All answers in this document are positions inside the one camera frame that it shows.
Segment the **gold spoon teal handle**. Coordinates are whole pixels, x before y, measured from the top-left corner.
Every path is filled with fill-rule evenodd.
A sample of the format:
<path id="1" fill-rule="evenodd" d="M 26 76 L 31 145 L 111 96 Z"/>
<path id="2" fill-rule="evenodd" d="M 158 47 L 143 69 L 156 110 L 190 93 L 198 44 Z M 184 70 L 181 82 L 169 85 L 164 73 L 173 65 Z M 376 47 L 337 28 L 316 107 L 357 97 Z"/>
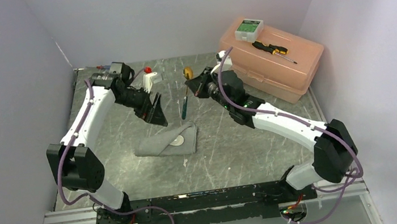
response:
<path id="1" fill-rule="evenodd" d="M 183 70 L 183 75 L 186 80 L 191 80 L 193 78 L 192 68 L 189 66 L 185 67 Z M 188 90 L 189 90 L 189 87 L 186 87 L 184 99 L 183 99 L 183 105 L 182 105 L 183 107 L 182 107 L 182 112 L 181 112 L 182 120 L 185 120 L 185 118 L 187 116 Z"/>

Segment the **white ceramic spoon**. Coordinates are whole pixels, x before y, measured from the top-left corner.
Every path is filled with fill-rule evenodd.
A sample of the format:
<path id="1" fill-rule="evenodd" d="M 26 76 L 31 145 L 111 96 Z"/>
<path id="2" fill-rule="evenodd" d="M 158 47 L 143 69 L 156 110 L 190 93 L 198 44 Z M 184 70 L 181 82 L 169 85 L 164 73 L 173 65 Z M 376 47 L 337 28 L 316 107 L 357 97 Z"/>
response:
<path id="1" fill-rule="evenodd" d="M 177 138 L 174 139 L 174 140 L 170 143 L 170 145 L 171 145 L 171 146 L 181 146 L 181 145 L 183 144 L 183 142 L 184 142 L 183 136 L 177 136 Z"/>

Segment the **grey cloth napkin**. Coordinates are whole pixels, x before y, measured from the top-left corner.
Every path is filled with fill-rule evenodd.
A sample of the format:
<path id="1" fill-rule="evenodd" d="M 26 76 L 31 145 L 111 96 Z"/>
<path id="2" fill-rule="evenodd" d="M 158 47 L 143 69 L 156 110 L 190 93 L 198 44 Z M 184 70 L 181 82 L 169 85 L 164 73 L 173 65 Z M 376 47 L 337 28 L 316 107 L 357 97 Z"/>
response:
<path id="1" fill-rule="evenodd" d="M 144 138 L 135 147 L 134 155 L 137 157 L 168 157 L 196 153 L 197 130 L 194 123 L 186 122 L 181 127 Z M 177 136 L 183 136 L 183 144 L 171 146 L 170 143 Z"/>

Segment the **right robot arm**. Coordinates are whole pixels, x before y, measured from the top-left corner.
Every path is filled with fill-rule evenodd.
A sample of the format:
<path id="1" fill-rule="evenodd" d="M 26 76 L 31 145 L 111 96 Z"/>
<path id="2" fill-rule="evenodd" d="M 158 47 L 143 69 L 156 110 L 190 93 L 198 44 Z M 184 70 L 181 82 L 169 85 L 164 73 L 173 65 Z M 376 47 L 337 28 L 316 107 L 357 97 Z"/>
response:
<path id="1" fill-rule="evenodd" d="M 280 189 L 285 199 L 296 200 L 305 187 L 319 181 L 339 183 L 348 176 L 358 150 L 343 122 L 314 121 L 285 112 L 247 93 L 234 71 L 218 76 L 213 70 L 206 67 L 196 78 L 187 79 L 185 85 L 195 97 L 213 99 L 239 125 L 281 135 L 313 153 L 312 160 L 284 173 Z"/>

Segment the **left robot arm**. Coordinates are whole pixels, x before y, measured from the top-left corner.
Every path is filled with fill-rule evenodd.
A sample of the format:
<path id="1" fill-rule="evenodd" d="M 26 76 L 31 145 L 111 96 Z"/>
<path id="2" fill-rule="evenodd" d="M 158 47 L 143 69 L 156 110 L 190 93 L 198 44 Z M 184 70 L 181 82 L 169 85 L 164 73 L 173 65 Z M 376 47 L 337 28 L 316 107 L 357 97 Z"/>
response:
<path id="1" fill-rule="evenodd" d="M 113 62 L 102 73 L 85 79 L 82 106 L 65 136 L 47 148 L 47 159 L 62 202 L 74 205 L 88 197 L 119 224 L 126 224 L 133 211 L 127 193 L 105 178 L 105 167 L 93 152 L 93 146 L 109 110 L 119 104 L 133 109 L 135 115 L 151 125 L 167 126 L 161 107 L 161 94 L 151 93 L 162 81 L 161 73 L 144 67 L 135 71 L 123 62 Z"/>

